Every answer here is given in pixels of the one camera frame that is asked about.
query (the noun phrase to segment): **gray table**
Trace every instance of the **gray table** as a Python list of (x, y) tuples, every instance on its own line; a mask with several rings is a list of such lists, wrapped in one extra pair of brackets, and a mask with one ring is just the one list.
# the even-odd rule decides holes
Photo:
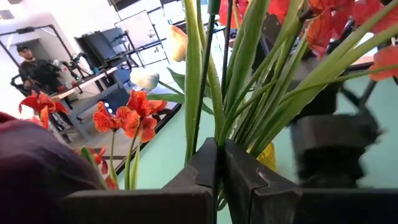
[[(100, 78), (103, 78), (107, 75), (111, 75), (113, 72), (116, 71), (116, 67), (110, 68), (108, 70), (105, 70), (97, 75), (94, 75), (92, 77), (89, 77), (87, 80), (85, 80), (83, 83), (79, 85), (80, 89), (83, 89), (84, 87), (94, 83), (95, 81), (99, 80)], [(58, 93), (56, 95), (52, 95), (51, 99), (53, 100), (59, 100), (65, 107), (70, 111), (69, 118), (72, 123), (72, 125), (76, 128), (76, 130), (84, 137), (86, 141), (90, 140), (90, 135), (87, 133), (87, 128), (90, 126), (90, 121), (81, 123), (78, 119), (77, 116), (81, 114), (82, 112), (86, 111), (87, 109), (91, 108), (97, 102), (101, 99), (103, 99), (106, 95), (112, 93), (114, 90), (117, 90), (118, 88), (123, 88), (123, 84), (120, 82), (120, 80), (117, 78), (116, 75), (113, 75), (114, 79), (116, 80), (116, 83), (110, 86), (107, 89), (104, 89), (102, 92), (98, 93), (95, 96), (80, 99), (77, 101), (75, 105), (73, 105), (73, 109), (69, 107), (69, 105), (66, 104), (65, 98), (74, 94), (77, 90), (78, 87), (75, 86), (71, 89), (68, 89), (67, 91), (64, 91), (62, 93)]]

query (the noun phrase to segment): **black cap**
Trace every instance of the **black cap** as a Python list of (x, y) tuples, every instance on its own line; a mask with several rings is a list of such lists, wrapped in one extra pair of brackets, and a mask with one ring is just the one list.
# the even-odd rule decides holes
[(18, 53), (21, 52), (21, 51), (23, 51), (23, 50), (25, 50), (25, 49), (29, 49), (29, 48), (26, 47), (26, 46), (23, 46), (23, 45), (20, 45), (20, 46), (17, 47)]

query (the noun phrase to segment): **maroon sleeve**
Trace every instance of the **maroon sleeve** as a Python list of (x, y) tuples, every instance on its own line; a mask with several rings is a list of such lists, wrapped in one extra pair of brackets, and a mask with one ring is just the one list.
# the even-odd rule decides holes
[(47, 130), (0, 112), (0, 221), (48, 223), (60, 198), (101, 189), (100, 176)]

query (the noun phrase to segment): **man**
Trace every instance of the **man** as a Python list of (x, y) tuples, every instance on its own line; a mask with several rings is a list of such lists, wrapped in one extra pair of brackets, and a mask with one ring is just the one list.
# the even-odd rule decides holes
[[(58, 78), (61, 77), (59, 74), (60, 68), (52, 65), (46, 60), (36, 59), (33, 56), (32, 51), (30, 51), (26, 46), (18, 46), (17, 51), (19, 56), (25, 59), (19, 68), (19, 73), (24, 82), (25, 88), (35, 91), (40, 89), (40, 91), (43, 91), (48, 95), (56, 93), (58, 91), (58, 87), (62, 86), (61, 82), (58, 80)], [(68, 98), (65, 98), (64, 100), (69, 107), (71, 107)], [(58, 114), (64, 122), (73, 126), (65, 113), (59, 112)], [(59, 129), (64, 129), (62, 125), (59, 124), (59, 126)]]

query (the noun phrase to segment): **red tulip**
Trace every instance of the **red tulip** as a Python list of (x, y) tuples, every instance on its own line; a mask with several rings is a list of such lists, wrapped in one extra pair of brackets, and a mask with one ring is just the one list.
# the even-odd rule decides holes
[[(374, 64), (369, 70), (380, 69), (386, 66), (398, 65), (398, 46), (389, 46), (381, 49), (374, 55)], [(398, 68), (370, 74), (370, 78), (380, 81), (390, 77), (398, 78)]]

